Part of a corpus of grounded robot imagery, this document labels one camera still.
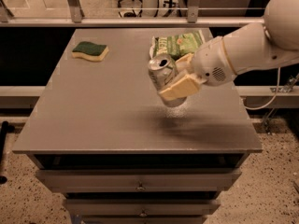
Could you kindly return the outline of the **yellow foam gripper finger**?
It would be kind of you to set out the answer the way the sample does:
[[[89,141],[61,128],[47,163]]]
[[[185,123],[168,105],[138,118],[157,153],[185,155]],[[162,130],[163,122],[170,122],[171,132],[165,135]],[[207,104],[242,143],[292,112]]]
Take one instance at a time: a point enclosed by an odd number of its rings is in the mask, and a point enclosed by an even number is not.
[[[193,67],[191,65],[193,54],[188,53],[182,57],[180,57],[178,60],[175,61],[176,67],[178,72],[182,72],[183,70],[186,70],[188,73],[193,72]]]
[[[196,74],[186,74],[178,81],[172,82],[170,86],[159,91],[159,95],[166,101],[173,101],[199,92],[204,83],[206,83],[204,78],[198,77]]]

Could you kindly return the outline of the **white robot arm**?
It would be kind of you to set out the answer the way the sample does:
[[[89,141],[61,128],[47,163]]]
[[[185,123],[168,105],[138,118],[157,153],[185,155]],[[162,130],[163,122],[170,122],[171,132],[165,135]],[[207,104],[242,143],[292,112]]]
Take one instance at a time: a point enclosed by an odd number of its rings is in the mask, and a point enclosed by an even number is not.
[[[262,23],[250,23],[201,45],[159,95],[166,101],[185,98],[203,84],[220,86],[249,71],[285,67],[298,59],[299,0],[270,0]]]

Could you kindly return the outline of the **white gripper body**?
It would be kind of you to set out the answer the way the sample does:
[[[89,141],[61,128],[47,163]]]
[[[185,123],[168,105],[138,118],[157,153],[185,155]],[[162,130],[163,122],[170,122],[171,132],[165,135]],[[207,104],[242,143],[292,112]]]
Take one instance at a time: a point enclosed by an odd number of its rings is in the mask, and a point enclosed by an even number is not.
[[[220,86],[236,78],[222,36],[217,36],[201,45],[193,54],[191,64],[195,74],[208,86]]]

